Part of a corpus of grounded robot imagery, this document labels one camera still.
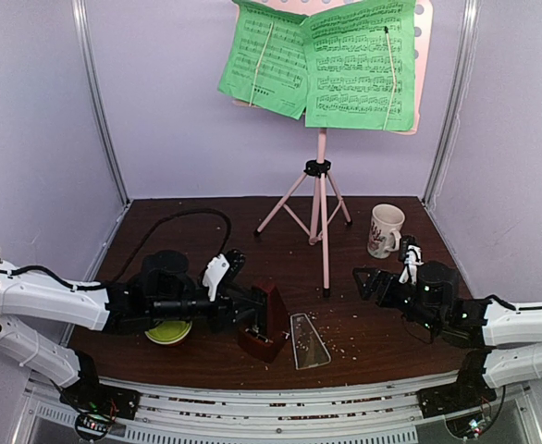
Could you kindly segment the brown wooden metronome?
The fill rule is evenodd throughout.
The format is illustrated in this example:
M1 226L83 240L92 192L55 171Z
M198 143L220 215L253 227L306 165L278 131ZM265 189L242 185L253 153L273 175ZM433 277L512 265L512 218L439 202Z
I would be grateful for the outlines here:
M252 358L271 364L288 341L289 312L275 284L253 285L252 315L239 322L238 345Z

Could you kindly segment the clear plastic metronome cover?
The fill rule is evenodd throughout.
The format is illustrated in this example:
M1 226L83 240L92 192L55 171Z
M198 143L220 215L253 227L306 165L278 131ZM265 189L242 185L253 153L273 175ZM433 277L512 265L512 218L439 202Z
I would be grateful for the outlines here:
M296 370L330 364L332 358L308 314L292 314L290 337Z

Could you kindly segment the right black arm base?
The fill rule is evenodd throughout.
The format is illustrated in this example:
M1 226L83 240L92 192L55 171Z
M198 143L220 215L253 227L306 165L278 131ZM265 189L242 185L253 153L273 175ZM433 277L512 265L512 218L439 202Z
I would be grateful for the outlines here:
M482 401L495 401L497 392L484 380L485 361L491 350L470 351L462 362L456 380L449 384L417 391L424 418L478 407Z

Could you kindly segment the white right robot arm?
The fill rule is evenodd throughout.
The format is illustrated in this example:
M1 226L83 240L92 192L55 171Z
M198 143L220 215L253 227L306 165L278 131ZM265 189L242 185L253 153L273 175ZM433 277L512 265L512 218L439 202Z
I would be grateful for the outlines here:
M470 407L485 387L542 379L542 302L463 299L459 273L437 261L406 265L400 274L367 267L352 274L362 299L397 309L432 339L466 350L460 380L449 391L455 407Z

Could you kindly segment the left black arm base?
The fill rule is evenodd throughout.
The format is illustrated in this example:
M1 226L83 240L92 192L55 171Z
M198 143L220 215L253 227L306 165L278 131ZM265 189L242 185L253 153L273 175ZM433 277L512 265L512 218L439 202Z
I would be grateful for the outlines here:
M107 420L123 418L133 420L138 410L140 393L99 381L94 361L82 351L74 351L80 369L78 379L66 388L60 388L60 401L74 410L92 413Z

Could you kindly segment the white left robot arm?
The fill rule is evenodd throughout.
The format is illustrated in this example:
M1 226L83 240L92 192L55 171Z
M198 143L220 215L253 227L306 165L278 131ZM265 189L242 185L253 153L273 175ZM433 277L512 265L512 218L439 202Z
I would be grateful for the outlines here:
M17 268L0 259L0 348L51 379L89 411L102 409L108 392L98 381L90 356L58 346L18 322L20 315L86 327L112 335L148 331L165 321L204 318L211 330L239 322L266 330L267 300L262 290L245 289L234 279L245 262L231 250L215 256L193 281L189 260L177 251L146 256L139 274L127 282L64 280L40 265Z

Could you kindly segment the white floral ceramic mug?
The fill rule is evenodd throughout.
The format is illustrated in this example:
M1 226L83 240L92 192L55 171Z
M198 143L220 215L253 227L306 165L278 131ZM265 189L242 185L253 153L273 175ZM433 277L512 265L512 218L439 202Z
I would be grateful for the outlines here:
M401 228L406 216L397 206L388 203L372 209L367 251L375 259L385 259L400 249Z

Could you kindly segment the green plastic bowl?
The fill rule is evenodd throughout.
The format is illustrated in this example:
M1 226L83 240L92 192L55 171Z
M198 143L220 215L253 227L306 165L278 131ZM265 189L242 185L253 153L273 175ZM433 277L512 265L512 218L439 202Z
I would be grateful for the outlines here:
M166 321L146 331L145 336L157 345L177 346L188 337L191 328L192 322Z

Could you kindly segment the pink music stand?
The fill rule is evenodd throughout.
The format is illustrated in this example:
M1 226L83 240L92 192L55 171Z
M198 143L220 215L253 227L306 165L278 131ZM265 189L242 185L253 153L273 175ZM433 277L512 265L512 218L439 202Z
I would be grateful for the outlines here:
M428 0L418 0L413 3L413 24L415 26L415 70L414 70L414 115L413 126L406 133L414 135L418 129L420 119L420 104L425 83L425 72L432 30L434 8ZM334 175L330 170L330 162L326 159L326 135L327 129L318 130L316 157L306 162L301 175L290 186L267 214L263 221L254 230L253 236L259 237L271 220L281 210L285 210L290 217L299 225L308 237L310 245L318 242L322 244L323 284L322 294L325 298L330 296L330 272L329 272L329 240L328 227L337 213L341 212L345 217L346 225L352 225L351 215L340 193ZM304 222L293 212L288 205L288 199L298 190L303 181L310 178L314 181L314 193L310 224Z

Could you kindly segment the green sheet music right page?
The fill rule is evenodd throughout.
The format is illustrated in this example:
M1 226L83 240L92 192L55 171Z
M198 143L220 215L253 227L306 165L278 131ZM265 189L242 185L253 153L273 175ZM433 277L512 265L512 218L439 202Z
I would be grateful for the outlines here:
M414 9L413 1L358 1L303 21L307 127L412 129Z

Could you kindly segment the green sheet music page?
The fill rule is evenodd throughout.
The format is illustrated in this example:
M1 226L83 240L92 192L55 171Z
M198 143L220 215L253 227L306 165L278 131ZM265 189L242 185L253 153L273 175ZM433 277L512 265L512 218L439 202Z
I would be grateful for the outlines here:
M247 106L300 119L307 96L306 17L255 1L235 5L238 19L218 90Z
M307 127L412 129L414 9L413 1L358 1L303 21Z

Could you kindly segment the green sheet music left page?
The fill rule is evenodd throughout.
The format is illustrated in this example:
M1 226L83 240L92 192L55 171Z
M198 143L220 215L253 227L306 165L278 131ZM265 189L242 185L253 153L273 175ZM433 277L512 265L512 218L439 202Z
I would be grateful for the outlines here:
M247 106L300 119L307 96L306 17L255 1L235 5L238 19L218 90Z

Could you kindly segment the right aluminium frame post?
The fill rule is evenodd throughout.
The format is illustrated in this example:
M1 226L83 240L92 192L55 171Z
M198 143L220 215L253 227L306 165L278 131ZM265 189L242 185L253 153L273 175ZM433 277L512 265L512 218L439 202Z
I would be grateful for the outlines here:
M437 206L437 197L442 192L452 152L461 127L462 103L469 90L474 65L481 5L482 2L478 0L464 2L461 35L449 100L439 136L436 156L423 198L424 207L430 212L433 212Z

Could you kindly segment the aluminium frame post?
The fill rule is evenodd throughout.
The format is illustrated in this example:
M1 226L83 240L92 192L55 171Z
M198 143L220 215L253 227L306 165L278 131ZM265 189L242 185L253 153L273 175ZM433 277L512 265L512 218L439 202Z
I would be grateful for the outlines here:
M437 197L442 192L452 152L461 127L462 103L469 90L474 65L481 5L482 2L478 0L464 2L461 35L449 100L439 136L436 156L423 198L424 207L430 212L433 212L437 206Z
M99 139L105 153L109 173L117 190L118 199L123 206L128 206L130 204L130 198L124 183L119 162L117 161L117 155L115 153L108 126L104 101L101 95L98 73L93 56L92 36L88 21L87 2L84 0L73 0L71 5L74 25L78 35L80 52L92 102L92 113L98 130Z

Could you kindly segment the left aluminium frame post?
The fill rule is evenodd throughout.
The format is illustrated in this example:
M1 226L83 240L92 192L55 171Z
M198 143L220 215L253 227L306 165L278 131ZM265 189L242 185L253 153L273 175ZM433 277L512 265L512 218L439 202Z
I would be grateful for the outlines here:
M128 206L130 204L130 198L124 183L119 162L117 161L117 155L115 153L108 126L104 101L101 95L98 73L93 56L92 36L88 21L87 2L84 0L73 0L71 5L74 25L78 35L80 52L92 102L92 113L98 130L99 139L105 153L109 173L117 190L118 199L123 206Z

